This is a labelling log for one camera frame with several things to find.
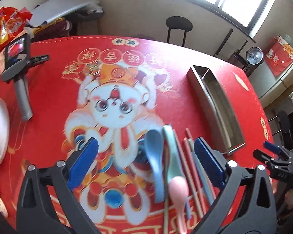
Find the red tablecloth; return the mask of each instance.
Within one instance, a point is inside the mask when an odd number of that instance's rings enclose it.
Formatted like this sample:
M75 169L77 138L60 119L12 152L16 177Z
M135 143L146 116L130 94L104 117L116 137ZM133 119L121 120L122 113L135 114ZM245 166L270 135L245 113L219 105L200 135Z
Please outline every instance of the red tablecloth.
M49 54L50 61L28 73L34 113L28 122L21 121L13 84L0 82L0 97L11 120L0 187L12 225L27 166L53 166L67 159L78 139L93 136L99 141L99 155L75 190L87 214L103 233L161 233L163 203L154 203L151 169L138 142L147 130L172 124L180 140L188 127L195 138L202 136L213 146L186 77L190 65L210 67L237 115L246 146L230 159L253 167L253 150L263 150L265 136L272 142L263 108L244 72L217 58L171 44L111 36L31 45L32 56L43 54ZM119 103L112 105L110 97ZM51 194L61 221L68 224L54 191ZM241 192L226 222L234 217L240 198ZM192 198L190 205L189 230L199 221ZM170 207L169 233L176 231L175 216Z

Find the screw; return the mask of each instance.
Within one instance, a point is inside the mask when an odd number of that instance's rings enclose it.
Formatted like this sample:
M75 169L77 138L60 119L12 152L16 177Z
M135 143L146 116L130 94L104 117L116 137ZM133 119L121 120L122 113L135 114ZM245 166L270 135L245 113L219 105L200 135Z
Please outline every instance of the screw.
M229 160L229 161L228 161L228 165L231 166L231 167L236 167L238 164L237 164L236 161Z
M261 171L264 171L264 170L265 170L265 167L264 167L262 164L259 164L259 165L258 165L258 168L259 168Z
M33 164L31 164L29 167L28 167L28 170L29 171L33 171L35 169L35 166Z
M56 163L56 166L57 167L62 167L62 166L64 166L65 165L65 162L63 161L63 160L60 160L60 161L58 161L57 163Z

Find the chair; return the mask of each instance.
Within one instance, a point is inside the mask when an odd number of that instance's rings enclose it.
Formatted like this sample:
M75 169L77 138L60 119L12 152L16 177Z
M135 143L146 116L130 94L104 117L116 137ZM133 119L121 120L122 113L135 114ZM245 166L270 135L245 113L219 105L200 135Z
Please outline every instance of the chair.
M291 125L290 125L290 119L289 119L287 113L285 111L283 111L283 110L280 110L278 112L277 116L272 118L272 119L270 119L270 120L268 120L268 122L271 122L272 120L274 120L276 118L279 118L281 130L273 133L272 135L274 136L275 134L278 134L278 133L280 133L282 131L285 132L285 133L288 133L289 130L290 130Z
M166 19L166 25L168 27L167 43L169 43L171 29L180 29L185 31L183 35L183 42L182 42L182 46L184 47L186 42L187 32L191 31L193 28L193 24L191 23L191 21L184 17L173 16Z

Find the red snack bag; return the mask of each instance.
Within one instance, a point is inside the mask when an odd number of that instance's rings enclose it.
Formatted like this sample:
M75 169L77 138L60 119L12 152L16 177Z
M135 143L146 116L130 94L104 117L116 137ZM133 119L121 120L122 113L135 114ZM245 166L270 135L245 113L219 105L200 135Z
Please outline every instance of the red snack bag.
M293 62L293 48L281 36L265 55L274 76L278 76Z
M0 51L22 32L26 20L30 20L31 16L26 8L20 11L12 7L0 9Z

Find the blue spoon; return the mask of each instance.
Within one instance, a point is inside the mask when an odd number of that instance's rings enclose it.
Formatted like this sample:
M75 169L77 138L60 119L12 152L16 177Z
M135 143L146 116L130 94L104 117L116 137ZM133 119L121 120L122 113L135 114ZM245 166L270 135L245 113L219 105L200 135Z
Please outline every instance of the blue spoon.
M164 139L162 134L155 129L147 131L144 137L144 148L153 171L155 203L163 202L165 198L165 190L162 165Z

